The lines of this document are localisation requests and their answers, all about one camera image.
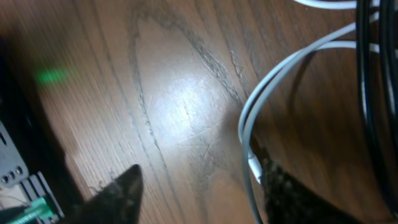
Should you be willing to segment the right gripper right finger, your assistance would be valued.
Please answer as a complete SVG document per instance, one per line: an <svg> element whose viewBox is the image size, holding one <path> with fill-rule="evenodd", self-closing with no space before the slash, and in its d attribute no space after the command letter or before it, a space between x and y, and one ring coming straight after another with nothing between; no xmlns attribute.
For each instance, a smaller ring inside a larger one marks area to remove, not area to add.
<svg viewBox="0 0 398 224"><path fill-rule="evenodd" d="M261 185L267 222L272 224L360 224L327 202L273 160L264 160Z"/></svg>

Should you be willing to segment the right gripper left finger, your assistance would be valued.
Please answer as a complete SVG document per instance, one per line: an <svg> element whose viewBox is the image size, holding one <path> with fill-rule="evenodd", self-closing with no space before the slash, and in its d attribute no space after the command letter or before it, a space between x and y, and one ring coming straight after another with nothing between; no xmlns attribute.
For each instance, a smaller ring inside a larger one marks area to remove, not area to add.
<svg viewBox="0 0 398 224"><path fill-rule="evenodd" d="M138 224L143 190L141 167L134 164L62 223Z"/></svg>

